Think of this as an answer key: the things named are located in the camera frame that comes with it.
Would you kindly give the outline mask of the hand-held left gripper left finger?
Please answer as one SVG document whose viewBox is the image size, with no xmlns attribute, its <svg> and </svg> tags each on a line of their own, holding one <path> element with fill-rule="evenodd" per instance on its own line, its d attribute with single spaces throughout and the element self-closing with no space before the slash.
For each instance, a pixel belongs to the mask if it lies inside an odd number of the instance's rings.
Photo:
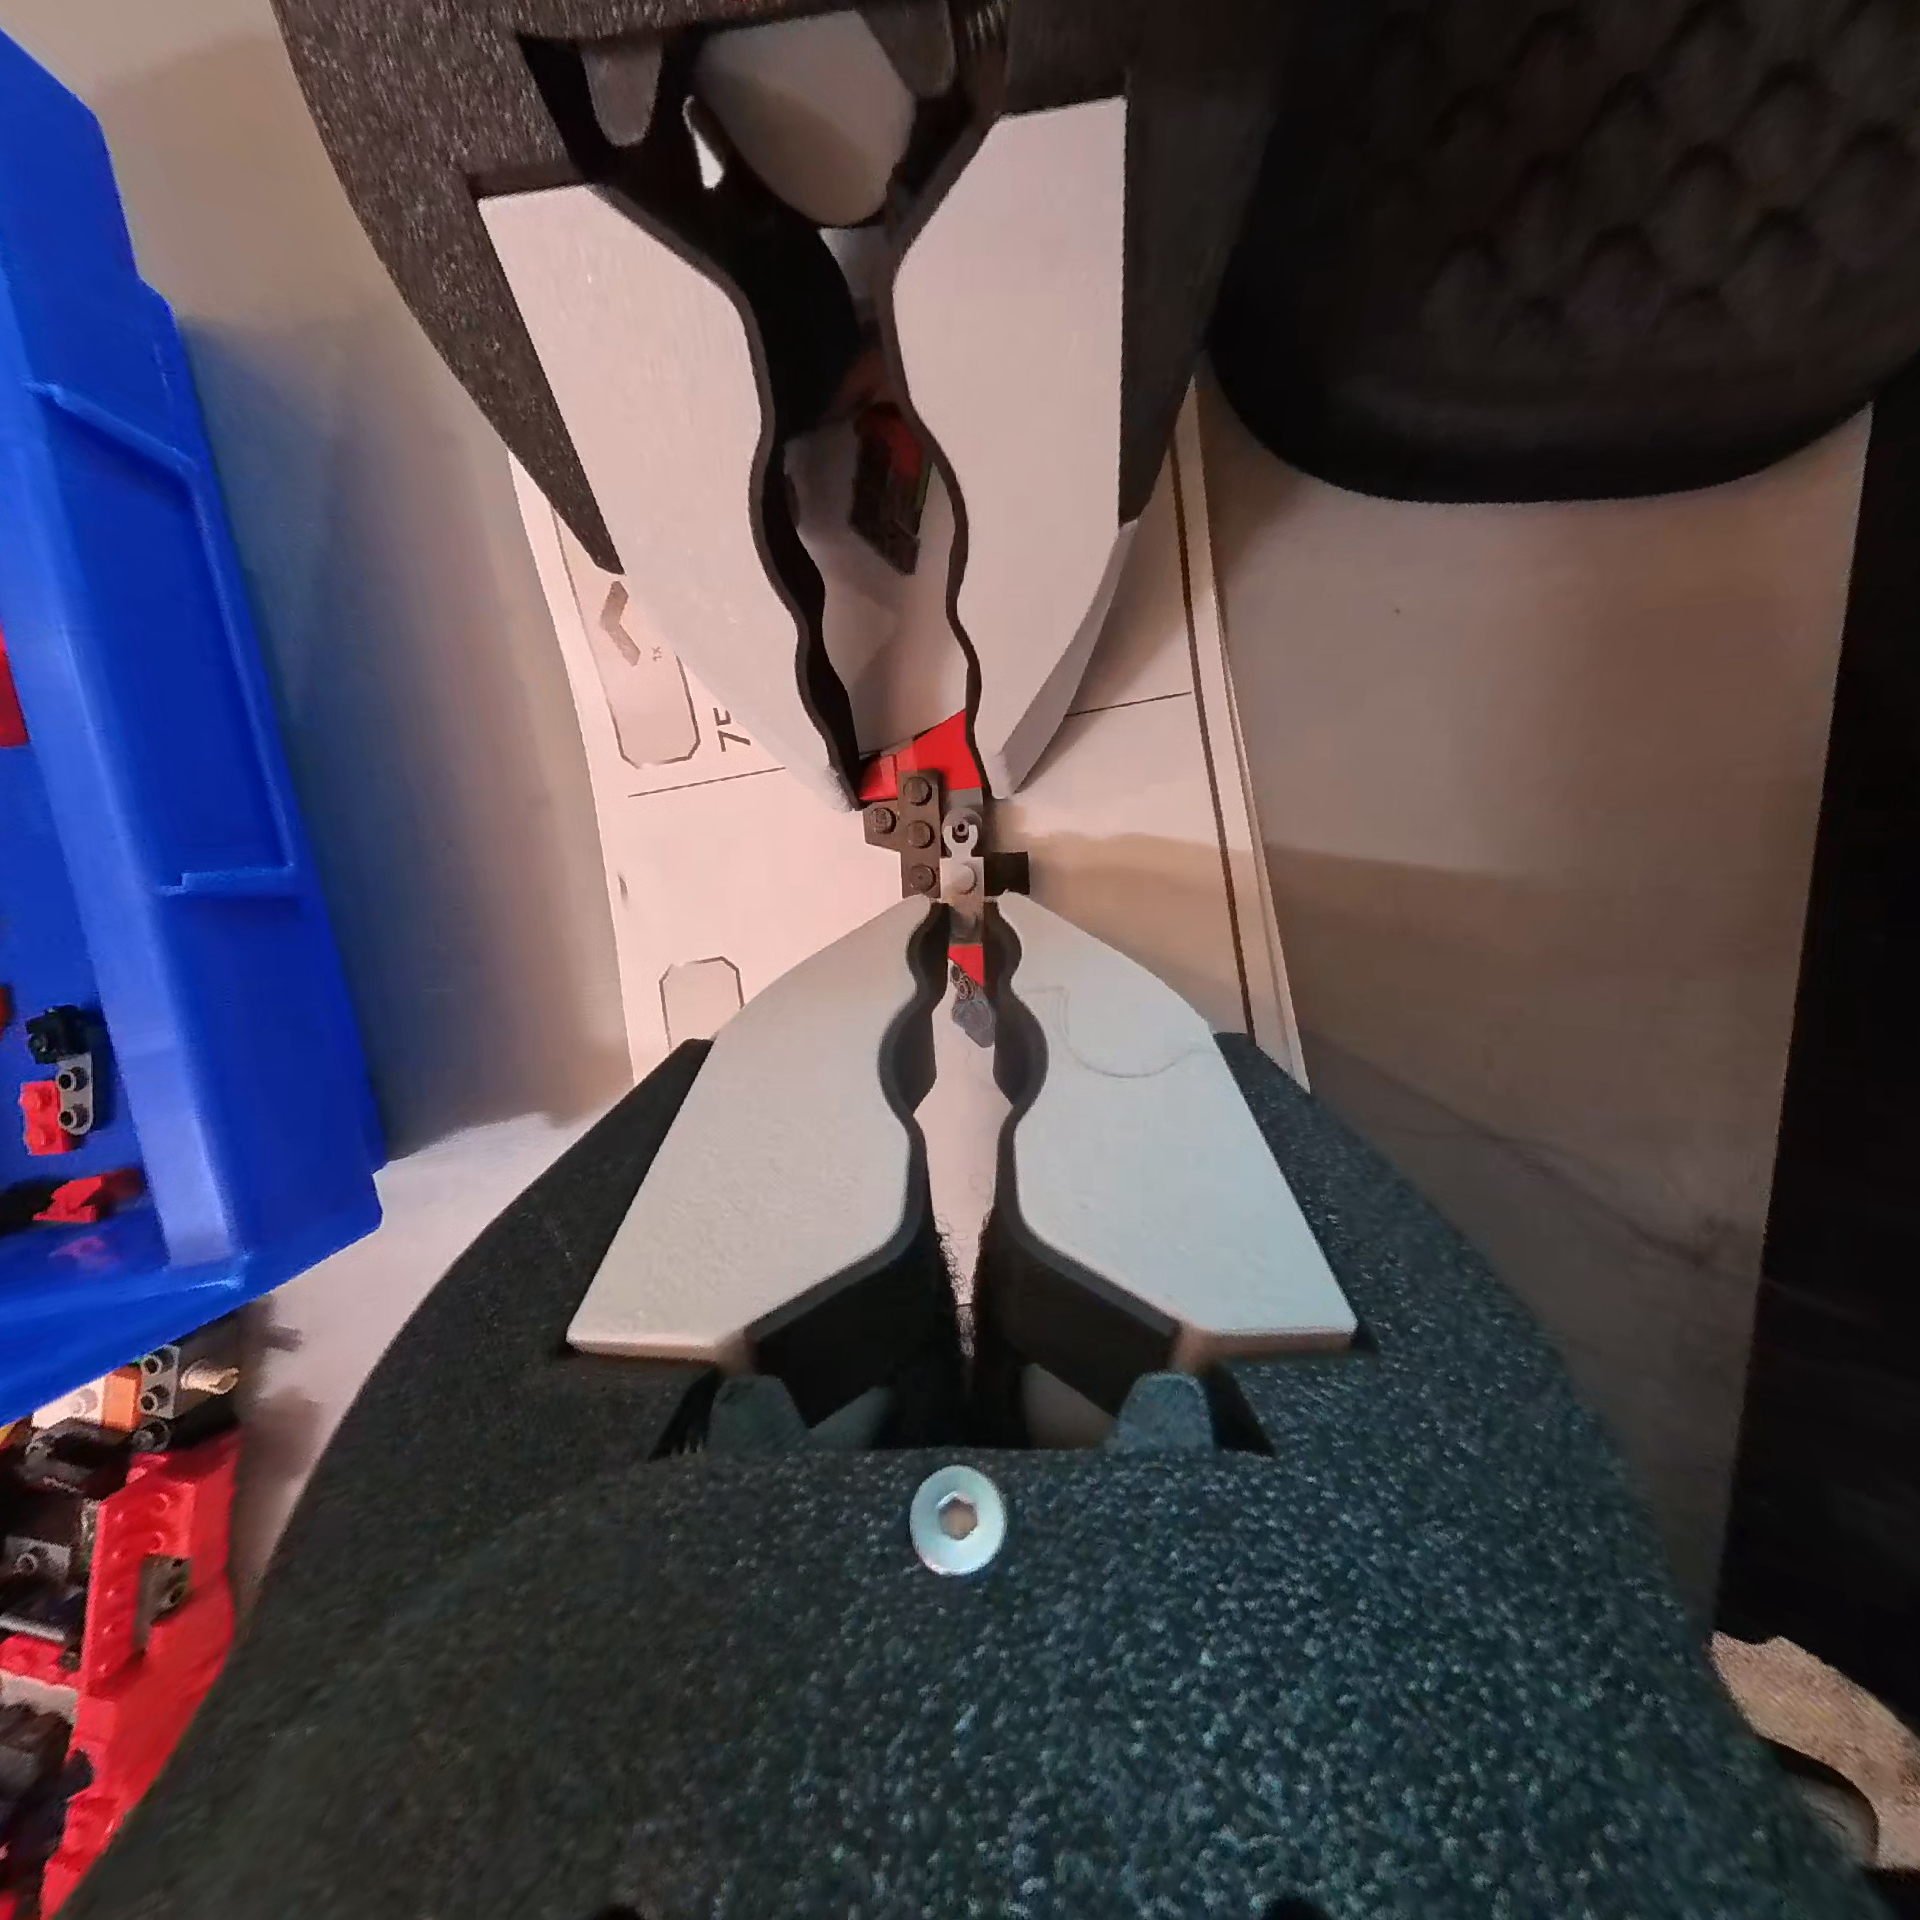
<svg viewBox="0 0 1920 1920">
<path fill-rule="evenodd" d="M 779 973 L 708 1043 L 568 1326 L 587 1355 L 747 1360 L 877 1338 L 856 1288 L 931 1221 L 940 911 L 891 906 Z"/>
</svg>

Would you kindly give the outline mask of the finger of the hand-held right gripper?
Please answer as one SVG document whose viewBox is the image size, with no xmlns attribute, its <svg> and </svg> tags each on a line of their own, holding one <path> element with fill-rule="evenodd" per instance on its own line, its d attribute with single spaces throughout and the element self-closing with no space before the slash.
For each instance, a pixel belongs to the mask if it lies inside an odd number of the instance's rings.
<svg viewBox="0 0 1920 1920">
<path fill-rule="evenodd" d="M 477 213 L 644 631 L 810 791 L 851 791 L 851 720 L 810 671 L 819 610 L 773 546 L 776 403 L 733 283 L 608 184 Z"/>
<path fill-rule="evenodd" d="M 1125 564 L 1123 196 L 1123 99 L 1005 115 L 896 270 L 907 403 L 956 482 L 950 607 L 998 797 L 1065 720 Z"/>
</svg>

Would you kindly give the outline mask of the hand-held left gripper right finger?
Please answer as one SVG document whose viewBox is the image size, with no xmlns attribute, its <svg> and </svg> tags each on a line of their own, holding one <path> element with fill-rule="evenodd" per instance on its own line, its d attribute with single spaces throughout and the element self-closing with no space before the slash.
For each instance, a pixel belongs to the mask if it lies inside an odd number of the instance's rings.
<svg viewBox="0 0 1920 1920">
<path fill-rule="evenodd" d="M 1162 975 L 1001 901 L 982 1348 L 1050 1373 L 1340 1352 L 1357 1315 L 1213 1026 Z"/>
</svg>

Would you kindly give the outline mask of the red black grey brick assembly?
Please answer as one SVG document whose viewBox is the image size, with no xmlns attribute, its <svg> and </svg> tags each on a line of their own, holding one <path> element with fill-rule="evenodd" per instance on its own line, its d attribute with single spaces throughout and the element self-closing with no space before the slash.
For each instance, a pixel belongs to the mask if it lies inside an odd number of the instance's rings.
<svg viewBox="0 0 1920 1920">
<path fill-rule="evenodd" d="M 1030 892 L 1028 853 L 1001 844 L 963 711 L 873 754 L 856 796 L 868 846 L 899 862 L 902 895 L 947 907 L 950 954 L 980 949 L 990 906 Z"/>
</svg>

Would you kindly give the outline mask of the white instruction booklet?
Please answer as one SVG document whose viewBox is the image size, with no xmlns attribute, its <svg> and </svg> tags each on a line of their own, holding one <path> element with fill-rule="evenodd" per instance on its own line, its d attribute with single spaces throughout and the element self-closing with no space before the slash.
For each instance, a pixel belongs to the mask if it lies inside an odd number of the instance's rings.
<svg viewBox="0 0 1920 1920">
<path fill-rule="evenodd" d="M 568 660 L 637 1072 L 896 899 L 845 791 L 810 791 L 651 638 L 539 482 L 521 519 Z M 1088 671 L 1009 824 L 1046 906 L 1305 1074 L 1218 602 L 1197 394 Z"/>
</svg>

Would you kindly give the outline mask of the blue plastic bin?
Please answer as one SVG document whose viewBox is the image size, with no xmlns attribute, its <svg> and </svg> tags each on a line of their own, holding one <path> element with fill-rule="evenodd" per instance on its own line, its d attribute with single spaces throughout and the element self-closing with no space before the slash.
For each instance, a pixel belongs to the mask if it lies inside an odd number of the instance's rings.
<svg viewBox="0 0 1920 1920">
<path fill-rule="evenodd" d="M 3 42 L 3 621 L 146 1195 L 5 1236 L 14 1420 L 369 1235 L 385 1139 L 171 306 Z"/>
</svg>

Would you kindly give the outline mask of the person's black sparkly clothing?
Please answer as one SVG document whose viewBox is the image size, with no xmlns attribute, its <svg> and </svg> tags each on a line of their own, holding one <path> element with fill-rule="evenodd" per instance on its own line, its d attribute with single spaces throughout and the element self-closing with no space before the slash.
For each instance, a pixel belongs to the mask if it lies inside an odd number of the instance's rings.
<svg viewBox="0 0 1920 1920">
<path fill-rule="evenodd" d="M 1867 431 L 1720 1623 L 1916 1722 L 1916 367 Z"/>
</svg>

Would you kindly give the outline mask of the heap of red toy bricks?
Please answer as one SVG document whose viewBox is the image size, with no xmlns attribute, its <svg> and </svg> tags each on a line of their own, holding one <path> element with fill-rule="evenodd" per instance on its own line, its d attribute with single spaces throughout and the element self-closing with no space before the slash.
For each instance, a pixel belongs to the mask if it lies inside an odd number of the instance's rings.
<svg viewBox="0 0 1920 1920">
<path fill-rule="evenodd" d="M 3 1235 L 91 1230 L 146 1195 L 53 787 L 3 659 Z"/>
</svg>

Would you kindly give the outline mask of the pile of assorted toy bricks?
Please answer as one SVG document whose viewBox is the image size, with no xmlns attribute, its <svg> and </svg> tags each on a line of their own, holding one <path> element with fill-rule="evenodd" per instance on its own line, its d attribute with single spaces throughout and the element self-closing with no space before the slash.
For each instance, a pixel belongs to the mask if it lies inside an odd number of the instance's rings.
<svg viewBox="0 0 1920 1920">
<path fill-rule="evenodd" d="M 5 1424 L 3 1915 L 54 1915 L 234 1643 L 238 1312 Z"/>
</svg>

